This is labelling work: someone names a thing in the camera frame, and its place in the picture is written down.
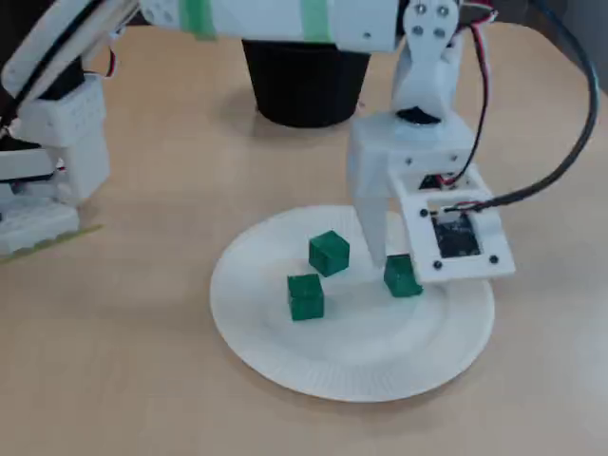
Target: white plastic bracket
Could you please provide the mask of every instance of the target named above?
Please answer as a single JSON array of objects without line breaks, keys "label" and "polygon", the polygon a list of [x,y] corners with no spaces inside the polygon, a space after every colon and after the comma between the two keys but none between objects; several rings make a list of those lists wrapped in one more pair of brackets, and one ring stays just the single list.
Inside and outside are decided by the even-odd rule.
[{"label": "white plastic bracket", "polygon": [[491,278],[515,272],[515,263],[497,209],[466,213],[479,244],[480,255],[442,257],[433,226],[433,212],[462,201],[492,198],[474,165],[463,177],[462,187],[454,190],[411,191],[406,184],[408,177],[402,173],[391,170],[389,178],[401,206],[414,270],[421,283]]},{"label": "white plastic bracket", "polygon": [[36,100],[19,110],[16,136],[50,147],[70,147],[105,119],[104,89],[96,75],[57,101]]}]

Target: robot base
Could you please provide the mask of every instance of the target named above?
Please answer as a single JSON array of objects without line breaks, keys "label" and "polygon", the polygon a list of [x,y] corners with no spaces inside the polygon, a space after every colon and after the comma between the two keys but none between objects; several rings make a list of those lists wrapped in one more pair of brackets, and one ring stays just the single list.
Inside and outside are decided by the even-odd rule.
[{"label": "robot base", "polygon": [[386,213],[389,199],[397,198],[420,283],[515,272],[498,210],[469,213],[462,220],[460,213],[443,212],[461,201],[492,198],[475,165],[456,185],[423,185],[429,176],[460,171],[473,142],[471,131],[455,113],[438,125],[406,123],[391,113],[353,123],[349,185],[376,266],[386,260]]},{"label": "robot base", "polygon": [[48,198],[16,197],[0,201],[0,256],[32,248],[44,240],[76,232],[78,211]]}]

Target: black cable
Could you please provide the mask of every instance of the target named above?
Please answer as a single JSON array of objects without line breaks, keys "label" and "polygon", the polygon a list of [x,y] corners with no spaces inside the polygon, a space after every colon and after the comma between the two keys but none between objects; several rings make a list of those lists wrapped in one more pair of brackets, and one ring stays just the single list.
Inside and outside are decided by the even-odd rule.
[{"label": "black cable", "polygon": [[[97,11],[104,1],[105,0],[91,0],[88,5],[86,5],[86,7],[72,20],[62,34],[59,35],[57,40],[52,44],[52,46],[48,49],[43,58],[40,60],[40,62],[38,62],[34,70],[31,72],[28,80],[21,88],[17,96],[9,103],[2,113],[2,118],[0,119],[0,132],[7,129],[13,119],[17,117],[17,111],[21,107],[21,104],[43,76],[53,59],[57,56],[57,54],[59,54],[66,43],[76,34],[86,20],[90,18],[95,11]],[[0,149],[2,148],[2,143],[7,136],[8,132],[5,137],[0,138]]]},{"label": "black cable", "polygon": [[487,109],[489,106],[489,98],[490,98],[490,82],[489,82],[489,74],[487,74],[487,65],[485,64],[485,51],[484,51],[484,43],[482,42],[482,38],[479,35],[479,30],[476,29],[476,26],[468,26],[473,34],[473,42],[475,43],[475,52],[477,54],[477,62],[479,64],[480,71],[482,72],[482,79],[484,81],[484,105],[482,106],[482,113],[479,118],[479,124],[477,125],[477,134],[475,136],[475,143],[473,144],[473,148],[471,149],[471,153],[466,160],[465,166],[462,171],[458,173],[453,178],[448,178],[443,180],[444,185],[453,185],[458,182],[468,170],[468,167],[473,163],[475,156],[477,155],[477,150],[479,149],[479,143],[482,139],[482,134],[484,133],[484,125],[485,125],[485,117],[487,115]]},{"label": "black cable", "polygon": [[[490,207],[506,206],[515,202],[527,200],[554,184],[572,167],[572,165],[579,158],[580,153],[591,139],[593,130],[598,121],[599,78],[593,62],[591,62],[589,59],[589,56],[585,52],[577,37],[568,29],[566,25],[563,24],[560,18],[544,4],[542,0],[530,0],[530,4],[533,5],[549,22],[553,24],[558,34],[570,45],[577,58],[580,60],[582,69],[587,77],[589,90],[589,111],[587,114],[587,120],[582,132],[580,133],[579,139],[573,146],[572,150],[551,174],[521,190],[507,193],[506,195],[490,199],[488,201],[480,202],[479,204],[475,204],[466,210],[482,211]],[[463,209],[456,207],[450,209],[450,211],[460,210]]]}]

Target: green tape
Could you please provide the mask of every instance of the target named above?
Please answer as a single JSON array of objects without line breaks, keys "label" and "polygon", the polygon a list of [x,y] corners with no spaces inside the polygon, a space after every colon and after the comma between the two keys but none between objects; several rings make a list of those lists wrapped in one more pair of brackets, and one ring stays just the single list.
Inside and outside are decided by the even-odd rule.
[{"label": "green tape", "polygon": [[180,0],[181,29],[196,35],[200,40],[216,38],[216,27],[211,10],[212,0]]},{"label": "green tape", "polygon": [[328,0],[300,0],[304,40],[309,43],[330,43]]},{"label": "green tape", "polygon": [[103,225],[95,225],[90,228],[84,228],[75,233],[65,233],[64,235],[58,236],[56,239],[43,240],[38,242],[30,249],[21,249],[12,254],[11,256],[6,256],[4,258],[0,258],[0,264],[10,263],[15,259],[29,257],[30,255],[35,254],[36,252],[40,252],[41,250],[49,249],[50,247],[54,247],[55,245],[63,244],[64,242],[68,242],[69,240],[73,240],[75,238],[80,238],[84,235],[89,235],[91,233],[95,233],[103,228]]}]

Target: wire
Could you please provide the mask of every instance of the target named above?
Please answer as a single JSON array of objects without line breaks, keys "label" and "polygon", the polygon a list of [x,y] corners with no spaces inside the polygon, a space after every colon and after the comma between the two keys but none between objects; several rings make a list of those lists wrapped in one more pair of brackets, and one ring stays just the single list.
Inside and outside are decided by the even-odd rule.
[{"label": "wire", "polygon": [[484,125],[485,125],[485,117],[487,115],[487,109],[489,106],[490,99],[490,72],[489,66],[487,64],[486,52],[485,52],[485,42],[481,31],[478,26],[469,26],[471,33],[473,35],[473,42],[475,43],[475,52],[477,54],[477,62],[479,63],[480,71],[482,72],[482,80],[484,82],[484,105],[482,106],[482,114],[479,118],[479,124],[477,125],[477,134],[475,135],[475,143],[473,144],[473,148],[471,149],[471,153],[466,160],[466,164],[463,167],[462,171],[458,173],[453,178],[445,179],[442,176],[439,176],[439,181],[444,186],[454,185],[458,182],[468,170],[468,167],[473,163],[475,156],[477,155],[477,150],[479,149],[479,144],[482,139],[482,134],[484,133]]},{"label": "wire", "polygon": [[[563,38],[565,42],[570,45],[575,55],[579,59],[585,76],[587,77],[589,91],[589,108],[587,118],[579,138],[572,147],[572,150],[553,172],[543,179],[538,180],[521,190],[510,192],[500,197],[477,204],[472,208],[472,210],[477,212],[490,207],[507,206],[509,204],[527,200],[535,195],[538,195],[540,192],[557,182],[577,161],[580,153],[589,143],[589,140],[591,139],[593,131],[596,127],[596,123],[598,122],[599,78],[593,62],[585,52],[585,49],[583,48],[579,39],[568,29],[567,26],[564,25],[560,18],[545,5],[542,0],[530,0],[530,4],[533,5],[555,27],[556,32]],[[454,206],[449,210],[453,212],[461,209]]]},{"label": "wire", "polygon": [[105,74],[99,74],[96,71],[85,71],[85,74],[95,74],[101,76],[104,79],[112,79],[114,77],[118,68],[118,57],[116,56],[116,52],[114,52],[114,49],[112,49],[112,47],[108,47],[108,49],[110,53],[110,58],[107,64],[107,70],[105,71]]},{"label": "wire", "polygon": [[12,120],[17,117],[17,112],[23,101],[28,97],[36,83],[42,78],[48,66],[52,63],[57,54],[59,54],[64,45],[76,34],[86,20],[97,11],[104,1],[105,0],[91,0],[83,10],[78,13],[61,35],[59,35],[57,40],[51,45],[40,62],[38,62],[17,96],[9,103],[2,113],[2,116],[0,116],[0,149],[2,148],[2,143],[9,134],[9,125]]}]

